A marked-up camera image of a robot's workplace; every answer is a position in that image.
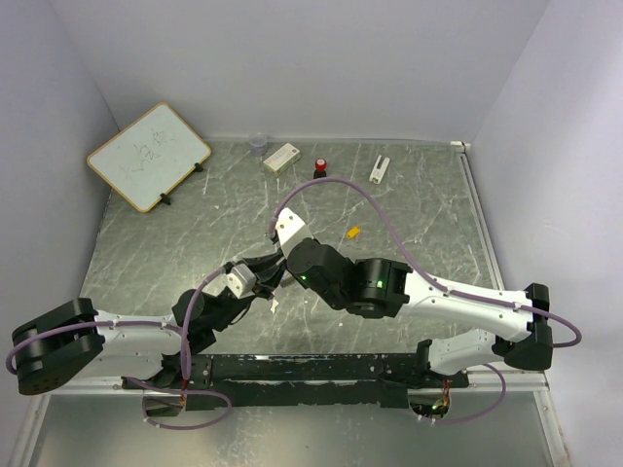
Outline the red and black stamp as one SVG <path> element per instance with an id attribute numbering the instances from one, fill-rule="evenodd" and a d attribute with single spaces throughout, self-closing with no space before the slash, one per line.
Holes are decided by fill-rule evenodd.
<path id="1" fill-rule="evenodd" d="M 316 159 L 314 162 L 313 179 L 320 179 L 327 176 L 327 161 L 324 158 Z"/>

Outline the aluminium rail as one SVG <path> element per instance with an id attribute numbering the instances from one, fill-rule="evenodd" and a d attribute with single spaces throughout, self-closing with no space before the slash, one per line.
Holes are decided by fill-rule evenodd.
<path id="1" fill-rule="evenodd" d="M 317 404 L 338 392 L 352 391 L 363 400 L 374 391 L 398 395 L 408 390 L 490 388 L 504 377 L 509 387 L 538 390 L 548 385 L 543 373 L 504 372 L 483 366 L 440 376 L 426 370 L 414 354 L 325 355 L 200 355 L 193 359 L 189 390 L 221 392 L 257 405 L 269 393 L 281 391 L 297 403 Z"/>

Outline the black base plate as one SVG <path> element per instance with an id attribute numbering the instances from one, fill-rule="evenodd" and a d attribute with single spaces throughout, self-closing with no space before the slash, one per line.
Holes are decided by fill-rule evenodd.
<path id="1" fill-rule="evenodd" d="M 463 371 L 432 372 L 421 353 L 200 354 L 192 357 L 189 390 L 228 396 L 235 407 L 372 404 L 406 409 L 408 392 L 468 386 Z"/>

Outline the small clear plastic cup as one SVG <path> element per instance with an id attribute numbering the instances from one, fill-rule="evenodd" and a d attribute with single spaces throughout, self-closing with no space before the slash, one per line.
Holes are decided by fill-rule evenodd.
<path id="1" fill-rule="evenodd" d="M 268 148 L 268 138 L 262 132 L 256 132 L 251 134 L 248 139 L 248 143 L 252 149 L 252 152 L 258 156 L 263 157 L 266 154 Z"/>

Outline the white board with wooden frame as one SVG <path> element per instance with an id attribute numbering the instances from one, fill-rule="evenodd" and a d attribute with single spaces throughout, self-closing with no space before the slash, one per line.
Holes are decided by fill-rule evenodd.
<path id="1" fill-rule="evenodd" d="M 146 213 L 211 156 L 208 144 L 159 103 L 87 157 L 88 166 L 135 210 Z"/>

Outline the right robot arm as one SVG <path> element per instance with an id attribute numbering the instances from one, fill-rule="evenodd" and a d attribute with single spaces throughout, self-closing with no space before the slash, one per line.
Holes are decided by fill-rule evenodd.
<path id="1" fill-rule="evenodd" d="M 364 319 L 427 316 L 467 326 L 467 332 L 420 345 L 415 380 L 436 385 L 468 367 L 501 361 L 524 371 L 544 371 L 553 359 L 552 330 L 530 310 L 527 291 L 499 291 L 458 282 L 426 281 L 405 263 L 353 261 L 312 237 L 281 246 L 287 271 L 335 310 Z"/>

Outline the white cardboard box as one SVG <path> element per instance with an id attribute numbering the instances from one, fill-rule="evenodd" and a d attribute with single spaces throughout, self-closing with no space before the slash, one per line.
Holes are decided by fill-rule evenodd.
<path id="1" fill-rule="evenodd" d="M 263 161 L 263 166 L 275 177 L 283 173 L 301 157 L 301 151 L 291 143 L 285 143 Z"/>

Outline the white stapler remover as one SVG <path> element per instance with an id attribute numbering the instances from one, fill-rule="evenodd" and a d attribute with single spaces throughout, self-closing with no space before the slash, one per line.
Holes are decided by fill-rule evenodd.
<path id="1" fill-rule="evenodd" d="M 388 157 L 378 155 L 369 175 L 369 181 L 373 184 L 380 185 L 385 177 L 389 163 L 390 159 Z"/>

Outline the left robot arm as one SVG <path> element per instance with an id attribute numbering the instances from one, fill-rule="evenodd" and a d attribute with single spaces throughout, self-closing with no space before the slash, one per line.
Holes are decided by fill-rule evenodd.
<path id="1" fill-rule="evenodd" d="M 130 316 L 77 298 L 17 327 L 6 360 L 22 395 L 39 395 L 66 383 L 97 377 L 134 377 L 160 388 L 176 384 L 194 355 L 242 318 L 257 299 L 272 298 L 285 272 L 281 252 L 243 258 L 211 273 L 225 278 L 222 291 L 184 292 L 171 312 Z"/>

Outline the yellow key tag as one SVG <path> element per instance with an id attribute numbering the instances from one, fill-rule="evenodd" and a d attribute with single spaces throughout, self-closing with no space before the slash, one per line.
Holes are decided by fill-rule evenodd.
<path id="1" fill-rule="evenodd" d="M 351 229 L 349 229 L 346 234 L 345 234 L 345 238 L 346 239 L 355 239 L 359 236 L 359 234 L 361 233 L 361 228 L 358 226 L 353 226 Z"/>

